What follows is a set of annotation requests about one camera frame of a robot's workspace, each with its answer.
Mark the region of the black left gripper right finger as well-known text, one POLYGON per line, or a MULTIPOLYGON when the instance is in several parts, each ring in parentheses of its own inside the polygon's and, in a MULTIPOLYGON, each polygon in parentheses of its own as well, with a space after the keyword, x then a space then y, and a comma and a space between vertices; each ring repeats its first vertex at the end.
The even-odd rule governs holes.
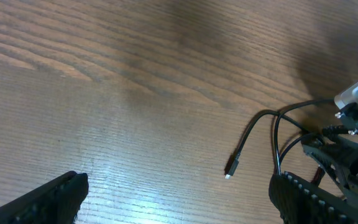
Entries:
POLYGON ((291 172, 274 174, 268 195, 285 224, 358 224, 358 209, 291 172))

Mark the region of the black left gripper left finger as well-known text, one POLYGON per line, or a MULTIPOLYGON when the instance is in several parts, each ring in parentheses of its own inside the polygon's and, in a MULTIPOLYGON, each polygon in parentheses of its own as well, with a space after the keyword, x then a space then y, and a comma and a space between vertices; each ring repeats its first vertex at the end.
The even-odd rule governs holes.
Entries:
POLYGON ((72 224, 88 191, 88 175, 69 171, 1 206, 0 223, 72 224))

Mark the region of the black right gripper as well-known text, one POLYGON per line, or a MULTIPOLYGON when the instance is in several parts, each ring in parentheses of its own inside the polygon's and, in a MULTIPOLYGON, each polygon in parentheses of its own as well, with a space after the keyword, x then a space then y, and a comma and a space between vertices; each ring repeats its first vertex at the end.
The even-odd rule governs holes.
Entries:
POLYGON ((303 152, 318 164, 311 183, 320 184, 324 175, 338 184, 346 202, 358 208, 358 108, 348 105, 336 114, 342 121, 339 126, 322 130, 324 137, 333 143, 319 139, 302 140, 303 152))

